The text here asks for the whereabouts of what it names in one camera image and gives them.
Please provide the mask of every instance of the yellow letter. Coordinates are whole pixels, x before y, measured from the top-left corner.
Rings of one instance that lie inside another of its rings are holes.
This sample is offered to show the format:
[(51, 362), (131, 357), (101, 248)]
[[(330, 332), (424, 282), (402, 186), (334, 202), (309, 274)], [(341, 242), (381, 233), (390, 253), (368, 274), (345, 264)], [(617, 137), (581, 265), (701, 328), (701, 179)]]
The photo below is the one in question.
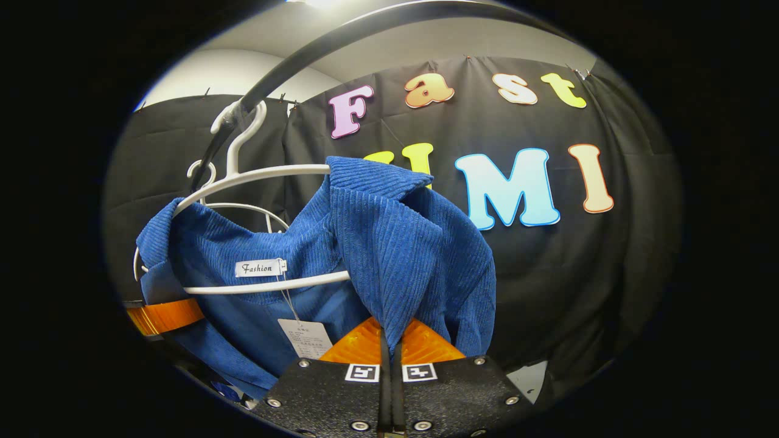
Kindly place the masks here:
[[(430, 162), (428, 155), (433, 151), (433, 145), (430, 143), (410, 144), (403, 148), (403, 156), (411, 161), (411, 170), (430, 175)], [(428, 189), (432, 189), (433, 184), (428, 184)]]
[(384, 164), (392, 163), (392, 160), (394, 160), (394, 159), (395, 159), (395, 154), (393, 154), (392, 152), (389, 152), (388, 150), (383, 150), (381, 152), (375, 152), (375, 153), (370, 154), (367, 157), (363, 158), (363, 160), (375, 161), (377, 163), (384, 163)]
[(548, 75), (541, 76), (541, 80), (552, 86), (552, 89), (557, 93), (557, 97), (561, 101), (576, 108), (584, 108), (587, 106), (587, 102), (581, 97), (576, 97), (571, 93), (573, 84), (569, 80), (565, 80), (557, 73), (549, 73)]
[(492, 82), (500, 87), (498, 93), (513, 104), (532, 105), (538, 102), (538, 96), (527, 88), (527, 82), (519, 76), (498, 73), (492, 76)]
[(574, 144), (568, 148), (568, 153), (579, 161), (584, 177), (584, 188), (587, 198), (584, 200), (584, 211), (588, 213), (603, 213), (614, 206), (614, 198), (606, 191), (606, 180), (603, 179), (601, 163), (597, 156), (601, 154), (597, 147), (591, 144)]
[(412, 108), (424, 107), (430, 102), (447, 101), (454, 96), (454, 89), (446, 85), (438, 73), (426, 73), (406, 82), (406, 105)]

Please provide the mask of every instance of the metal screw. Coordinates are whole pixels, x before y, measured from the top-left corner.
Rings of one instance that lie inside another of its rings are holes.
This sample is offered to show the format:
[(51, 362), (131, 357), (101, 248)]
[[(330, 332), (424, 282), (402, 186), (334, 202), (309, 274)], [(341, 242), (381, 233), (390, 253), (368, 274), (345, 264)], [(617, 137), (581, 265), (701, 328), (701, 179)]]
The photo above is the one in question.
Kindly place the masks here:
[(353, 422), (351, 423), (351, 428), (354, 430), (368, 430), (368, 423), (367, 422)]
[(414, 425), (414, 429), (416, 430), (427, 430), (430, 429), (431, 427), (433, 427), (433, 424), (430, 422), (417, 422)]

